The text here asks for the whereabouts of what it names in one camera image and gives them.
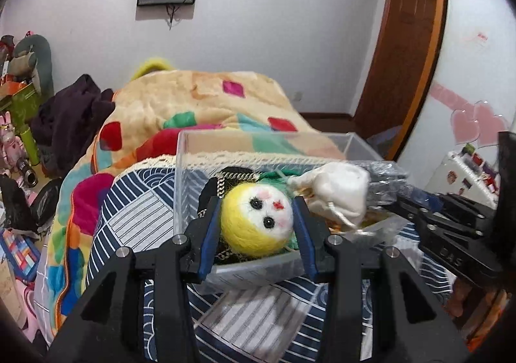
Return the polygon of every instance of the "blue striped fabric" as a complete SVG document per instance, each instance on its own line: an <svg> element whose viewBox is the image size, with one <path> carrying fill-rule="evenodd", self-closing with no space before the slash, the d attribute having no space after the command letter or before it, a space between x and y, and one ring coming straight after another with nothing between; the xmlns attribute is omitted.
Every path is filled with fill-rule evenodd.
<svg viewBox="0 0 516 363"><path fill-rule="evenodd" d="M121 245L141 251L158 247L172 236L174 175L171 168L149 168L130 172L114 183L101 208L86 285ZM209 176L200 170L187 171L183 175L183 186L186 187L182 196L183 210L187 210L187 215L193 219L197 216L199 195ZM416 257L414 260L418 261L417 254L421 253L417 250L419 236L412 224L401 231L398 240L409 245ZM443 267L426 255L413 265L432 291L444 300L451 287ZM144 354L146 358L156 360L153 295L154 283L146 280ZM188 299L201 359L206 363L315 361L327 296L326 285L316 285L305 276L253 290L211 295L200 295L189 287ZM362 298L364 359L372 350L373 321L368 280L362 282Z"/></svg>

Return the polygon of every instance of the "bolt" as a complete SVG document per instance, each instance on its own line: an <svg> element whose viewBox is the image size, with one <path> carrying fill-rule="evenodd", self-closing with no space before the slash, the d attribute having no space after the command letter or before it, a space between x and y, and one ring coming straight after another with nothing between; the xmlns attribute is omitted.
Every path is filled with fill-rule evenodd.
<svg viewBox="0 0 516 363"><path fill-rule="evenodd" d="M172 237L172 242L176 245L186 244L186 241L188 241L188 237L184 233L178 233Z"/></svg>
<svg viewBox="0 0 516 363"><path fill-rule="evenodd" d="M125 258L129 255L130 252L131 250L129 248L127 248L126 246L121 246L117 249L117 252L115 252L115 254L118 258Z"/></svg>
<svg viewBox="0 0 516 363"><path fill-rule="evenodd" d="M398 258L399 257L399 249L394 246L388 246L385 249L385 253L388 257Z"/></svg>
<svg viewBox="0 0 516 363"><path fill-rule="evenodd" d="M342 243L342 236L340 235L330 235L326 238L329 244L331 245L340 245Z"/></svg>

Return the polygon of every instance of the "black eye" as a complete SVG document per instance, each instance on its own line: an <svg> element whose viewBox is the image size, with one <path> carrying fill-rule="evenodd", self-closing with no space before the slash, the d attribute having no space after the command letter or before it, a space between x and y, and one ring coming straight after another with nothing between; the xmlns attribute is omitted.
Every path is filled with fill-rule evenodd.
<svg viewBox="0 0 516 363"><path fill-rule="evenodd" d="M274 227L274 219L267 216L263 218L263 226L267 229L272 229Z"/></svg>
<svg viewBox="0 0 516 363"><path fill-rule="evenodd" d="M254 209L254 210L261 210L262 207L263 207L263 201L262 200L259 200L257 199L256 197L253 197L251 199L251 201L249 202L249 204L251 204L251 207Z"/></svg>

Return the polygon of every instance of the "yellow hair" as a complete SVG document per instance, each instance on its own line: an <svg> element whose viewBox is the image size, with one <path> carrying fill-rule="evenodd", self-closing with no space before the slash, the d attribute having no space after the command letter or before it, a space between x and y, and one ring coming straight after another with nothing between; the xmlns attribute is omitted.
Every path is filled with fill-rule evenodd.
<svg viewBox="0 0 516 363"><path fill-rule="evenodd" d="M172 67L169 62L167 62L165 59L160 59L158 57L151 58L143 62L136 73L133 75L131 80L138 79L139 77L142 77L146 75L147 73L151 72L157 72L160 70L175 70L174 67Z"/></svg>
<svg viewBox="0 0 516 363"><path fill-rule="evenodd" d="M265 257L281 250L288 239L276 239L260 232L240 210L243 191L251 183L239 184L223 198L220 231L231 249L251 257Z"/></svg>

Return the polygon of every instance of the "wooden door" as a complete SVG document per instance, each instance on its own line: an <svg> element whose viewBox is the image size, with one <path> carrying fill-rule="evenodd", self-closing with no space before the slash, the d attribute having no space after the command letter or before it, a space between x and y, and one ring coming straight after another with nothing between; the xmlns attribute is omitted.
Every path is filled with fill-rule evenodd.
<svg viewBox="0 0 516 363"><path fill-rule="evenodd" d="M364 138L401 126L427 57L436 0L386 0L354 121Z"/></svg>

